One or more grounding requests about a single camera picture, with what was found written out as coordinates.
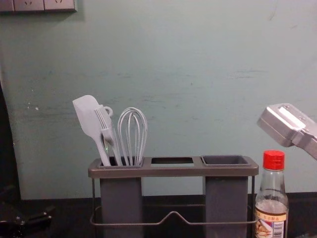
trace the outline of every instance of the glass bottle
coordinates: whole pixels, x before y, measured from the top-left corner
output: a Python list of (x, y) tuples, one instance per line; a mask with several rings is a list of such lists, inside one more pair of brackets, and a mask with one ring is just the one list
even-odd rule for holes
[(256, 238), (287, 238), (289, 206), (284, 184), (284, 160), (285, 154), (281, 151), (264, 152), (264, 171), (256, 196)]

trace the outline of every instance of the whisk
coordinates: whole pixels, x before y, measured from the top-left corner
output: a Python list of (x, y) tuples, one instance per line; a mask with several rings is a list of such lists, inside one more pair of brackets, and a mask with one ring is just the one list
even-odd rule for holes
[[(125, 140), (122, 136), (125, 127)], [(131, 140), (131, 130), (134, 128), (134, 148)], [(126, 165), (139, 166), (143, 160), (143, 153), (148, 134), (148, 122), (143, 112), (137, 108), (125, 109), (118, 121), (118, 134)]]

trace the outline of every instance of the electrical outlet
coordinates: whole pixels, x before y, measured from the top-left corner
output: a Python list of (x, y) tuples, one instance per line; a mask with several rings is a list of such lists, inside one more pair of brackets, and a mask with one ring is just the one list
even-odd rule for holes
[(43, 0), (14, 0), (15, 11), (44, 11)]
[(46, 11), (76, 11), (74, 0), (44, 0)]
[(0, 0), (0, 12), (14, 11), (13, 0)]

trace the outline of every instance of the utensil holder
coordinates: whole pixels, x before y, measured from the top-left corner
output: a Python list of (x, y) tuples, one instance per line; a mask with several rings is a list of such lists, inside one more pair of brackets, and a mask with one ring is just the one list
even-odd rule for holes
[[(139, 167), (102, 166), (94, 160), (88, 175), (101, 184), (103, 223), (97, 223), (95, 188), (91, 224), (102, 227), (104, 238), (143, 238), (144, 226), (159, 226), (172, 214), (189, 226), (205, 226), (205, 238), (245, 238), (248, 221), (248, 177), (252, 177), (252, 209), (254, 208), (255, 175), (259, 166), (249, 157), (239, 155), (201, 157), (145, 157)], [(176, 211), (161, 221), (142, 221), (142, 187), (144, 177), (204, 177), (206, 198), (204, 222), (190, 222)]]

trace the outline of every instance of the bottle label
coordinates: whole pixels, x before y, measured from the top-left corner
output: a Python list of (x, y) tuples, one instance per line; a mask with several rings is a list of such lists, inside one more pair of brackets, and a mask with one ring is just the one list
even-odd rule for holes
[(256, 238), (285, 238), (287, 214), (273, 214), (256, 208)]

